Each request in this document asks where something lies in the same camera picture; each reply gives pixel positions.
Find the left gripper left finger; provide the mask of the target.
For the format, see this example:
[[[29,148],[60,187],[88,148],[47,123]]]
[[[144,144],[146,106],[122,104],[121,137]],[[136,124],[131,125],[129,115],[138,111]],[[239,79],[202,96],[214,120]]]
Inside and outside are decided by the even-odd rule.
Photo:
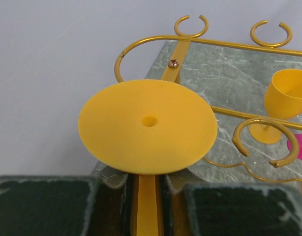
[[[125,236],[125,190],[92,176],[1,176],[0,236]]]

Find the yellow wine glass front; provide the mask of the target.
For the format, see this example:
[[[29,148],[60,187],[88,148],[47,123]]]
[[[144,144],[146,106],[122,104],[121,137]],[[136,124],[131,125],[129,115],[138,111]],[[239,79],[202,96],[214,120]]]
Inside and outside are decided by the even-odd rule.
[[[203,158],[216,140],[217,121],[192,90],[142,79],[94,95],[81,110],[78,132],[100,162],[136,175],[131,233],[161,236],[157,179]]]

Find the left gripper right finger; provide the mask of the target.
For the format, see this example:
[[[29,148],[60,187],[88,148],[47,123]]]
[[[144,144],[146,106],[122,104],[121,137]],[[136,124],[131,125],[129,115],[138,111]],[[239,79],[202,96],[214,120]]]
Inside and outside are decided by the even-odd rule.
[[[163,177],[167,236],[302,236],[302,194],[283,184]]]

